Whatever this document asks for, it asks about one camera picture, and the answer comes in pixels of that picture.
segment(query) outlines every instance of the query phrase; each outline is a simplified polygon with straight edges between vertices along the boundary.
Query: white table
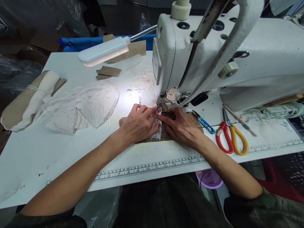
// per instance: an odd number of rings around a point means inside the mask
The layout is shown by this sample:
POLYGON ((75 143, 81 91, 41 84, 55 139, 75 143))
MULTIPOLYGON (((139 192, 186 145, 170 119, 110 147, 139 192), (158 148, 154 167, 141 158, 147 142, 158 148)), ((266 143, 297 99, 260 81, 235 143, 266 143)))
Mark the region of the white table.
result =
MULTIPOLYGON (((152 64, 152 52, 142 57, 152 64)), ((125 69, 130 63, 117 63, 125 69)), ((95 81, 95 67, 85 67, 77 59, 77 53, 52 53, 44 70, 53 70, 67 82, 58 92, 71 91, 95 81)), ((110 119, 98 129, 89 127, 79 130, 74 136, 52 131, 43 126, 40 117, 24 131, 12 133, 0 156, 0 209, 27 203, 46 184, 82 158, 118 129, 120 118, 128 115, 138 97, 127 89, 134 84, 136 76, 127 72, 110 79, 118 84, 119 100, 110 119)), ((215 130, 222 122, 222 106, 218 95, 194 107, 215 130)), ((250 152, 246 156, 232 155, 237 162, 246 162, 271 156, 304 150, 304 144, 287 121, 255 121, 250 127, 259 135, 253 137, 240 124, 237 128, 247 138, 250 152)), ((215 141, 215 135, 205 134, 215 141)), ((209 168, 209 164, 195 151, 180 146, 174 141, 149 142, 130 146, 96 177, 89 191, 130 184, 165 176, 193 172, 209 168)))

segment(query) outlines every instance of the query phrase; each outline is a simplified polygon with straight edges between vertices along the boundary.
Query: measuring tape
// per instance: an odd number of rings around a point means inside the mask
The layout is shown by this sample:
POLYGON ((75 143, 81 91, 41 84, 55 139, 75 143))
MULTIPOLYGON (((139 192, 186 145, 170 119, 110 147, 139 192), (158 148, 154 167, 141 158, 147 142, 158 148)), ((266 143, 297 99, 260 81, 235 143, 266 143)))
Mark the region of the measuring tape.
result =
MULTIPOLYGON (((282 147, 301 144, 301 143, 303 143, 301 139, 290 140, 284 143, 282 147)), ((271 147, 266 144, 257 145, 250 147, 249 153, 263 151, 263 150, 270 150, 270 149, 271 147)), ((238 156, 238 155, 233 153, 230 154, 229 156, 238 156)), ((95 177, 93 183, 110 181, 110 180, 131 177, 136 175, 145 175, 148 173, 159 172, 168 169, 176 169, 176 168, 187 167, 187 166, 203 164, 203 163, 208 163, 208 162, 202 155, 193 155, 183 158, 174 158, 170 160, 144 163, 144 164, 132 165, 132 166, 121 167, 116 169, 101 170, 98 173, 98 175, 95 177)), ((46 185, 48 185, 51 182, 52 180, 47 180, 46 185)))

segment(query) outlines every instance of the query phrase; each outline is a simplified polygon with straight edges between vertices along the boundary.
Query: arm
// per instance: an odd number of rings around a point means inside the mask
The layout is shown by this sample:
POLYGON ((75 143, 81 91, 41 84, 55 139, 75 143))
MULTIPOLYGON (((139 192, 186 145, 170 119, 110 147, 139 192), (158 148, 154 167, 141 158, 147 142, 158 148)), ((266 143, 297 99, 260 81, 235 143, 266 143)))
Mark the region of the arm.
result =
POLYGON ((132 143, 150 138, 158 131, 159 124, 151 128, 156 118, 156 107, 135 104, 117 131, 42 189, 20 213, 47 216, 75 207, 105 165, 132 143), (73 181, 75 174, 78 181, 73 181))
POLYGON ((181 108, 171 108, 176 119, 158 116, 164 122, 166 132, 176 141, 196 150, 207 159, 230 191, 246 199, 259 197, 261 185, 237 162, 225 154, 215 143, 205 136, 181 108))

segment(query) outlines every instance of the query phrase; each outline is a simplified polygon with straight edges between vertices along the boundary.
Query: lace fabric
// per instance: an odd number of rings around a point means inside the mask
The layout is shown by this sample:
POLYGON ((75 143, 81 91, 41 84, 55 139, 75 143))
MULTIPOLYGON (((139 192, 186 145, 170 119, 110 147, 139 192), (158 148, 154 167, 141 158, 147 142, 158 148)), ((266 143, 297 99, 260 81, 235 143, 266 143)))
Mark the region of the lace fabric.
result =
POLYGON ((113 113, 118 95, 116 84, 97 81, 73 92, 47 97, 42 107, 42 115, 47 116, 45 126, 69 135, 74 135, 77 129, 97 128, 113 113))
MULTIPOLYGON (((156 106, 153 92, 154 74, 152 66, 150 64, 141 63, 136 67, 136 69, 132 70, 132 73, 137 77, 137 79, 135 85, 131 85, 131 87, 138 92, 140 104, 149 108, 156 106)), ((160 124, 162 126, 161 120, 156 118, 152 127, 154 127, 156 124, 160 124)), ((160 127, 158 132, 152 135, 152 138, 160 140, 161 134, 162 128, 160 127)))

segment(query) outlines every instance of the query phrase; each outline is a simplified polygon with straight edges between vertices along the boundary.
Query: knob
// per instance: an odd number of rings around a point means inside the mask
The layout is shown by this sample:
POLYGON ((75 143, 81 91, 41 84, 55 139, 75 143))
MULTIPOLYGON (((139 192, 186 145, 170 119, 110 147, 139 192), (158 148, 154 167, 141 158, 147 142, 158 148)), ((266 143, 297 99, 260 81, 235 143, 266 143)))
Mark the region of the knob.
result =
POLYGON ((184 107, 183 108, 183 113, 191 113, 192 109, 190 107, 184 107))
POLYGON ((236 62, 227 63, 223 69, 219 72, 218 77, 220 79, 226 79, 234 75, 238 71, 238 65, 236 62))

